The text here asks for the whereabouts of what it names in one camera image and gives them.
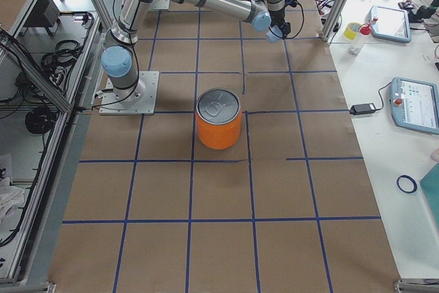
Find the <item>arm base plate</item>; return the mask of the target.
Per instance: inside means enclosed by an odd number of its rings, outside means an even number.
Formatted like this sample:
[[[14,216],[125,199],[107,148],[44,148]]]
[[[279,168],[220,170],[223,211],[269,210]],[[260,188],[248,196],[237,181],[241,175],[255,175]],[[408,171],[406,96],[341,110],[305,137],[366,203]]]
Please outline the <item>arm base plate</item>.
[[[139,81],[134,92],[132,89],[120,90],[107,79],[106,88],[112,89],[102,98],[100,115],[153,115],[160,73],[158,71],[140,71]]]

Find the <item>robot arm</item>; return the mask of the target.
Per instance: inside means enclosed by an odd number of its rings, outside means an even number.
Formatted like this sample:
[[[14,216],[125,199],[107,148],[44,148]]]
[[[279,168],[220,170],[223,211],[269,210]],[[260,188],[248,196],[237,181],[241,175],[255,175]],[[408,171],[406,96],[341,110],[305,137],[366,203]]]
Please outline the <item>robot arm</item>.
[[[285,9],[292,0],[169,0],[190,3],[197,8],[218,11],[244,23],[258,32],[266,32],[268,40],[285,40],[291,25],[285,20]],[[153,0],[126,0],[119,17],[106,33],[101,64],[112,83],[115,104],[127,109],[139,104],[146,85],[141,80],[134,46],[138,41],[141,19]]]

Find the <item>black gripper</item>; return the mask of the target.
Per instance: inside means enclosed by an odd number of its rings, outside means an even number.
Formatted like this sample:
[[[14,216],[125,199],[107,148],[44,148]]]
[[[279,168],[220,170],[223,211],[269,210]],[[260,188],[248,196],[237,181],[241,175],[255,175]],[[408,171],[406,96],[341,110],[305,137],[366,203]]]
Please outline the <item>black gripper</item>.
[[[269,13],[271,18],[270,27],[277,25],[282,32],[283,38],[287,38],[291,33],[291,23],[285,20],[285,11],[277,10],[269,11]]]

